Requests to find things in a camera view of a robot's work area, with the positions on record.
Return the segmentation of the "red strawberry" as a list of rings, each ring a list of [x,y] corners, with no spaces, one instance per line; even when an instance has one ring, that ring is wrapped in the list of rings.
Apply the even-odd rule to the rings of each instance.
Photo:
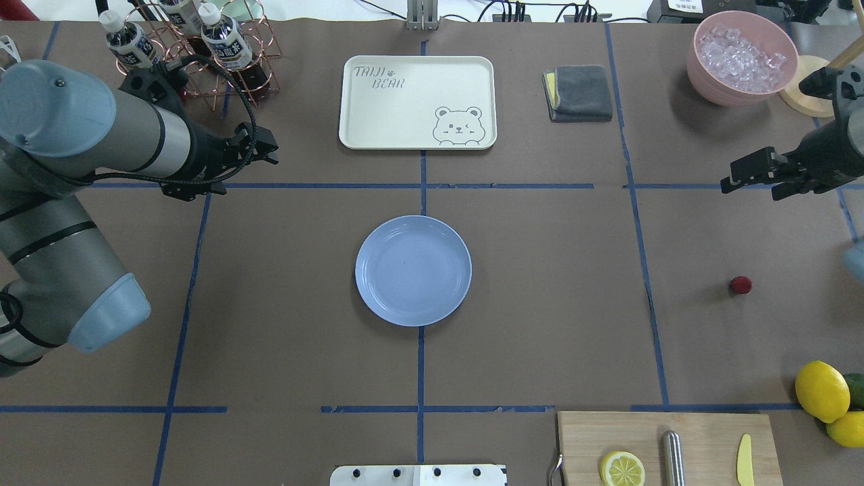
[[[733,277],[728,283],[728,289],[735,295],[747,295],[752,292],[753,280],[744,275]]]

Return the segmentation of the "blue plate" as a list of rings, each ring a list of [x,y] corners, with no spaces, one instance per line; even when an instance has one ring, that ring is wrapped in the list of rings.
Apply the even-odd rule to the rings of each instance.
[[[449,317],[467,296],[471,253],[440,219],[404,215],[367,235],[354,265],[364,304],[388,323],[420,328]]]

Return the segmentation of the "wooden cup stand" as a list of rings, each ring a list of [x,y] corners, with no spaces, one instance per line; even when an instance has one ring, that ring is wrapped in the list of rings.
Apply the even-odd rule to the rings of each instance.
[[[834,81],[833,75],[840,73],[842,68],[851,64],[863,50],[863,37],[843,49],[832,61],[812,55],[797,55],[795,74],[788,84],[780,91],[781,99],[795,111],[826,119],[832,117]]]

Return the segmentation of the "pink bowl of ice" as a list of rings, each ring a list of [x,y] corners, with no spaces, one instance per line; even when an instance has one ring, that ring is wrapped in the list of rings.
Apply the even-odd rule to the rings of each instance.
[[[786,31],[741,10],[713,13],[694,33],[687,53],[689,82],[721,107],[764,101],[790,85],[799,53]]]

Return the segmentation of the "bottle white cap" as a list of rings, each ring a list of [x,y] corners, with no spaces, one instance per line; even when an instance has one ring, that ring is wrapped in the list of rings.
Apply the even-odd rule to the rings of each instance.
[[[200,36],[203,19],[196,1],[158,1],[159,7],[178,32],[184,36]]]
[[[209,2],[198,6],[198,16],[202,22],[200,37],[223,68],[238,72],[253,64],[253,52],[234,18]]]
[[[111,9],[99,13],[98,20],[106,32],[106,46],[124,70],[148,69],[158,62],[157,50],[138,24]]]

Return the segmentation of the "cream bear tray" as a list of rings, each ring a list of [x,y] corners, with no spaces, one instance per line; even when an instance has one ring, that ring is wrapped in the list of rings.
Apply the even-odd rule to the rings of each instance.
[[[337,135],[351,150],[487,150],[497,140],[493,64],[481,56],[349,58]]]

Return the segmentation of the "grey folded cloth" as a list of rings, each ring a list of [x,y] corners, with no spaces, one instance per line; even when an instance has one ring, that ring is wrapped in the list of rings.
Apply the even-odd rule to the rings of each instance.
[[[613,102],[602,65],[559,65],[542,74],[551,121],[609,122]]]

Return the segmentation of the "green lime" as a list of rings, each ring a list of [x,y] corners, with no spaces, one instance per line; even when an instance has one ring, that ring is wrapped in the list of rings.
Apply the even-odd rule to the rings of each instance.
[[[850,394],[850,408],[862,411],[864,409],[864,374],[845,373],[843,378]]]

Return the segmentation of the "large yellow lemon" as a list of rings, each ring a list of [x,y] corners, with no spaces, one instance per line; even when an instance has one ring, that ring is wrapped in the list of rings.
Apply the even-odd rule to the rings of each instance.
[[[812,360],[799,370],[795,394],[803,410],[824,424],[833,423],[851,408],[851,391],[846,379],[821,360]]]

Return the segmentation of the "small yellow lemon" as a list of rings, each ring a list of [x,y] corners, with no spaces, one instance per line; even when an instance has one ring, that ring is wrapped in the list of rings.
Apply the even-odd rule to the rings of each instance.
[[[863,448],[863,411],[848,411],[825,425],[831,440],[846,448]]]

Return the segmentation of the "yellow plastic knife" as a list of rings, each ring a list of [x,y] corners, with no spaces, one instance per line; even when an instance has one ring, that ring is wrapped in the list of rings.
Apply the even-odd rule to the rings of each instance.
[[[736,480],[741,486],[754,486],[752,437],[741,435],[736,453]]]

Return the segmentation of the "steel muddler rod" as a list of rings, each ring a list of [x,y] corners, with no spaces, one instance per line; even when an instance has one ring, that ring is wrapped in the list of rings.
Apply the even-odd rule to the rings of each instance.
[[[686,479],[683,468],[683,451],[680,435],[673,430],[664,431],[663,435],[661,435],[661,444],[664,449],[666,485],[685,485]]]

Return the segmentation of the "lemon half slice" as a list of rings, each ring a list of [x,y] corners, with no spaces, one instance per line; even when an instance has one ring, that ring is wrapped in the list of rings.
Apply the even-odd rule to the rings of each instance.
[[[646,472],[638,456],[614,450],[602,459],[599,477],[604,485],[645,485]]]

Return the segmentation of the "aluminium frame post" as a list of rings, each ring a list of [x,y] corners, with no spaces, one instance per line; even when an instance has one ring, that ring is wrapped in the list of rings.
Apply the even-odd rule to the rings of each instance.
[[[438,30],[440,15],[438,0],[407,0],[406,28],[408,31]]]

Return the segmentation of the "white pedestal base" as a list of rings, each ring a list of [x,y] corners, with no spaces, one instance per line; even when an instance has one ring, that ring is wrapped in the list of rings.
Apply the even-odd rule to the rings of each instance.
[[[346,465],[334,469],[330,485],[507,485],[504,465]]]

